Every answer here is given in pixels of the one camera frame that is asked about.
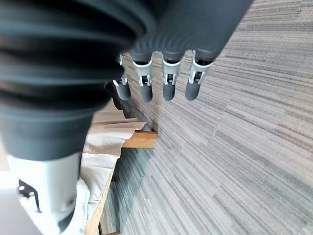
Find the gray rubber fingertip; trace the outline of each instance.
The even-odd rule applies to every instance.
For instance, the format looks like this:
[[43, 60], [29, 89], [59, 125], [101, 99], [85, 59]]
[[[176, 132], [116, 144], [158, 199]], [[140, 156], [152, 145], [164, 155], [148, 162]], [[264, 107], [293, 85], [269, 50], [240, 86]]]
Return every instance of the gray rubber fingertip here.
[[144, 85], [143, 87], [140, 87], [140, 92], [141, 98], [144, 102], [148, 103], [152, 100], [152, 85]]
[[120, 99], [122, 100], [129, 100], [131, 98], [131, 89], [129, 88], [129, 84], [127, 83], [125, 86], [119, 84], [116, 86], [116, 91]]
[[185, 91], [185, 97], [188, 100], [194, 100], [197, 98], [200, 90], [200, 85], [198, 85], [196, 82], [193, 84], [187, 83], [186, 91]]
[[170, 101], [175, 96], [175, 85], [163, 83], [163, 98], [167, 101]]

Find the wooden shelf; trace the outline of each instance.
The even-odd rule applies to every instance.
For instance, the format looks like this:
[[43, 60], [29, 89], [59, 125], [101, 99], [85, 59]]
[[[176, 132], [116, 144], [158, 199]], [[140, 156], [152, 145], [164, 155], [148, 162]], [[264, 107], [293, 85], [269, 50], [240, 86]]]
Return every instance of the wooden shelf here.
[[157, 140], [157, 132], [135, 131], [133, 136], [126, 140], [123, 148], [154, 148]]

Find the gray striped carpet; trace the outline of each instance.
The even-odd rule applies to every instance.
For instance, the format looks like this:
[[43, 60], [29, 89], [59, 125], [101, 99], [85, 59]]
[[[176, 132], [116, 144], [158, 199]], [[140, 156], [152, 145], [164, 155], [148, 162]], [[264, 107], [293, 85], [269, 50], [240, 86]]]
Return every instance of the gray striped carpet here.
[[313, 1], [256, 0], [197, 100], [171, 102], [154, 56], [153, 100], [129, 57], [129, 117], [158, 132], [123, 150], [102, 219], [122, 235], [313, 235]]

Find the white cloth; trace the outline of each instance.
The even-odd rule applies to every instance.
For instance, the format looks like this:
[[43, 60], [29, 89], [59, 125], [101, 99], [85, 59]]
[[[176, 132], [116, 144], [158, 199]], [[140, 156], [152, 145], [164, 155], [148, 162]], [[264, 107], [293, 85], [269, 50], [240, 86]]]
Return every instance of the white cloth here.
[[76, 190], [76, 205], [73, 218], [62, 235], [85, 234], [85, 224], [87, 222], [90, 191], [82, 178], [79, 178], [76, 185]]
[[78, 214], [77, 222], [73, 216], [71, 223], [79, 223], [78, 221], [82, 223], [80, 226], [76, 225], [80, 228], [79, 232], [76, 232], [76, 229], [71, 231], [71, 234], [84, 234], [86, 221], [92, 217], [99, 204], [109, 175], [121, 155], [123, 143], [133, 135], [135, 130], [141, 130], [145, 124], [145, 122], [138, 122], [136, 118], [126, 119], [123, 111], [118, 110], [112, 100], [105, 109], [94, 115], [81, 163], [81, 178], [88, 186], [90, 196], [88, 201], [85, 200], [84, 205], [77, 205], [83, 202], [84, 197], [87, 198], [86, 192], [78, 190], [80, 187], [77, 188], [77, 198], [80, 201], [76, 202], [78, 210], [75, 209], [74, 212], [74, 216], [75, 213]]

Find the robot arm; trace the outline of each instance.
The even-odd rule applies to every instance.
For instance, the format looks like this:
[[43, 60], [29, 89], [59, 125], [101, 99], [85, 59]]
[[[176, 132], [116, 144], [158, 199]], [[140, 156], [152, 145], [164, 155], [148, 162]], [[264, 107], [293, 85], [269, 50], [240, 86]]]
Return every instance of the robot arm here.
[[35, 223], [44, 218], [58, 233], [68, 226], [92, 115], [110, 99], [104, 84], [114, 81], [120, 97], [130, 97], [119, 55], [131, 53], [148, 102], [152, 52], [163, 52], [163, 96], [171, 100], [184, 52], [194, 50], [185, 94], [195, 99], [251, 3], [0, 2], [0, 129], [10, 167], [20, 179], [18, 196]]

